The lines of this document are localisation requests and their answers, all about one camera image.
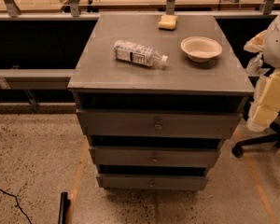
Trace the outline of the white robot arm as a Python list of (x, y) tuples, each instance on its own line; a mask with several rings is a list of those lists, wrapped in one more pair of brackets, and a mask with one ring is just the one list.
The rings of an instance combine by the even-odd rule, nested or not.
[(274, 68), (268, 77), (261, 76), (257, 81), (248, 112), (246, 127), (252, 132), (263, 132), (280, 112), (280, 13), (266, 30), (245, 44), (244, 50), (261, 51), (264, 62)]

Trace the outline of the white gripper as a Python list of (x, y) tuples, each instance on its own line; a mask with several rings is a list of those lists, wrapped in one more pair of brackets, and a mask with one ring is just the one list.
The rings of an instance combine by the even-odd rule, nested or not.
[(263, 132), (280, 112), (280, 69), (257, 82), (254, 101), (251, 103), (246, 127), (252, 132)]

